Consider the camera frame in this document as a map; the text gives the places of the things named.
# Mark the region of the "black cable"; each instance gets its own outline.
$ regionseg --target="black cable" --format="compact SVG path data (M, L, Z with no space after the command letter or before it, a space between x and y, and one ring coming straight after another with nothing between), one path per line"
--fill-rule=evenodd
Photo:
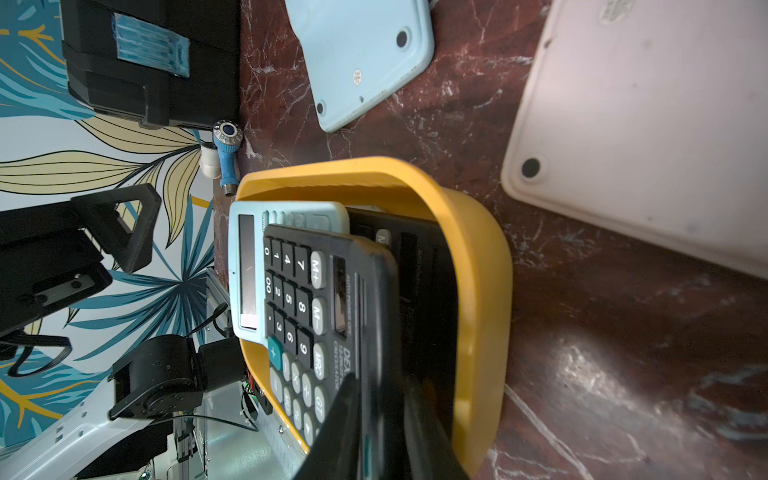
M203 321L200 325L194 327L194 329L191 332L189 332L187 335L185 335L185 337L191 336L193 333L200 332L203 328L205 328L205 326L208 323L211 323L211 322L214 322L214 326L216 327L216 330L219 330L219 333L221 333L223 336L226 337L226 335L224 335L224 333L219 329L219 326L215 322L216 322L216 319L219 318L219 316L221 316L222 313L226 312L229 307L230 306L227 302L219 303L219 306L216 307L214 312L211 313L210 316L206 318L205 321Z
M256 426L255 421L256 421L256 418L258 418L259 410L258 409L254 410L254 412L256 412L256 415L257 415L256 418L254 418L254 417L252 417L250 415L250 410L245 405L245 399L247 398L246 393L250 393L250 392L248 392L248 388L246 388L244 386L243 387L243 396L240 397L240 407L243 409L243 416L246 418L246 420L248 420L248 423L253 425L253 427L258 431L259 427ZM253 399L249 399L248 401L251 402L251 405L253 404Z
M72 344L69 343L69 339L65 336L50 336L50 335L27 335L24 330L16 330L8 335L0 338L0 343L11 346L23 346L24 350L16 362L8 370L8 376L19 378L23 376L36 375L43 373L46 370L52 369L59 363L64 361L67 356L72 353ZM22 367L24 362L27 361L32 354L32 350L36 346L58 346L62 348L62 351L52 359L46 365L40 367L37 370L32 370L27 373L19 373L18 369Z
M207 415L194 415L194 414L191 414L191 413L185 413L184 415L176 415L176 416L173 416L173 417L169 417L167 419L157 420L156 422L152 422L151 424L152 425L157 425L158 423L170 422L171 420L175 420L175 419L213 420L215 422L221 422L221 423L226 423L227 425L232 425L232 426L235 426L235 427L240 427L240 428L242 428L244 430L248 430L249 432L258 432L259 431L259 429L252 429L249 426L241 425L241 424L235 423L235 422L230 422L229 420L218 419L216 417L209 417Z

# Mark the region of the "yellow bin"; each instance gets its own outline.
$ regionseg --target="yellow bin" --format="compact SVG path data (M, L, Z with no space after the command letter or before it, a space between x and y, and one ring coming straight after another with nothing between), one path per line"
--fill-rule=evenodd
M387 157L354 158L248 174L237 200L324 200L376 205L391 214L435 220L453 257L458 283L458 344L452 446L474 475L492 447L504 397L512 304L512 261L502 229L475 199L440 187L429 175ZM246 364L273 405L269 357L241 340ZM275 408L291 425L282 408ZM290 431L305 452L306 444Z

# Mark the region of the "red marble surface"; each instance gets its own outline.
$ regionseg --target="red marble surface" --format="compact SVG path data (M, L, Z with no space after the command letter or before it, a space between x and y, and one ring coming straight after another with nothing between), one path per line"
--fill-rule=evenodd
M325 134L283 2L243 0L240 169L386 155L494 214L515 291L476 478L768 478L768 283L509 198L499 172L548 4L432 7L427 71ZM228 206L219 191L225 282Z

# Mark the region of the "teal plus button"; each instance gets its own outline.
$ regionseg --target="teal plus button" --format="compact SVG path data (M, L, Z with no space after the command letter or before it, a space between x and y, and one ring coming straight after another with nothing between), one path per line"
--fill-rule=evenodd
M270 351L270 362L280 371L283 369L283 346L273 336L266 339L268 350Z

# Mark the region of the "number key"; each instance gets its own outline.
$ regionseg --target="number key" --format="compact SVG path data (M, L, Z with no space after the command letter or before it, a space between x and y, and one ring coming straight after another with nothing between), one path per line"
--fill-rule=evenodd
M299 328L296 333L299 341L299 352L296 354L299 357L299 362L307 369L312 369L312 347L314 346L314 339L309 332L305 329Z
M296 316L296 285L291 282L283 283L283 310L288 316Z
M275 338L283 344L286 341L286 317L277 310L275 310Z
M274 285L272 284L272 272L264 274L264 296L267 300L274 298Z
M310 326L311 294L303 288L296 289L296 320L301 326Z
M293 263L296 266L296 281L304 285L310 284L310 250L305 247L294 249Z
M275 305L283 308L283 279L277 275L272 277Z
M272 239L264 237L264 266L272 265Z
M283 258L280 256L280 240L272 239L272 268L280 270Z
M291 319L286 319L286 351L291 355L296 355L296 324Z
M293 276L293 245L283 243L283 274Z

